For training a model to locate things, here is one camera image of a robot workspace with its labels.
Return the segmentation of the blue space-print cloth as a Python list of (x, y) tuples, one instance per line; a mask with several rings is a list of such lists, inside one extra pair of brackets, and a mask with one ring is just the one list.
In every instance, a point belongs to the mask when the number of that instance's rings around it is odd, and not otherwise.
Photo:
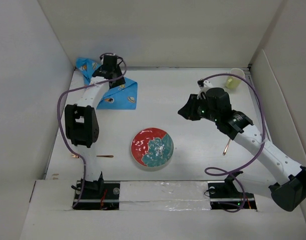
[[(77, 58), (76, 67), (84, 76), (84, 85), (89, 85), (95, 70), (101, 66), (89, 58)], [(135, 110), (137, 105), (137, 82), (124, 77), (125, 84), (108, 90), (97, 105), (98, 110)]]

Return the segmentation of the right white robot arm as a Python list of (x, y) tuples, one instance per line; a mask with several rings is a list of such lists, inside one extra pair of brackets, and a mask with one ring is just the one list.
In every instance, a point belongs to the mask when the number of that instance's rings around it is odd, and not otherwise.
[(191, 94), (178, 114), (191, 121), (214, 122), (221, 133), (249, 151), (274, 177), (260, 194), (268, 194), (283, 210), (293, 211), (306, 198), (306, 166), (268, 141), (247, 115), (233, 110), (224, 89), (213, 87)]

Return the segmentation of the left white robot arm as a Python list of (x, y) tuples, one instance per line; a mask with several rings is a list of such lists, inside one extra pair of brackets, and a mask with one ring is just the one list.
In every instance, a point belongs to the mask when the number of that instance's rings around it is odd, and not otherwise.
[(76, 155), (82, 159), (85, 168), (81, 186), (74, 189), (86, 190), (93, 198), (99, 198), (104, 193), (104, 180), (102, 173), (96, 171), (98, 163), (93, 146), (100, 134), (96, 108), (108, 90), (125, 83), (118, 63), (123, 61), (121, 57), (104, 53), (100, 59), (101, 66), (94, 71), (82, 97), (75, 104), (65, 107), (66, 137), (76, 147)]

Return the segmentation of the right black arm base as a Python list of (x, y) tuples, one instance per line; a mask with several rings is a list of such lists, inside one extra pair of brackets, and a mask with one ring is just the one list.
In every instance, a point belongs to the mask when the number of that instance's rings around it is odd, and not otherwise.
[(225, 181), (208, 181), (208, 190), (204, 195), (210, 200), (211, 210), (237, 210), (243, 201), (242, 192), (234, 185), (230, 186)]

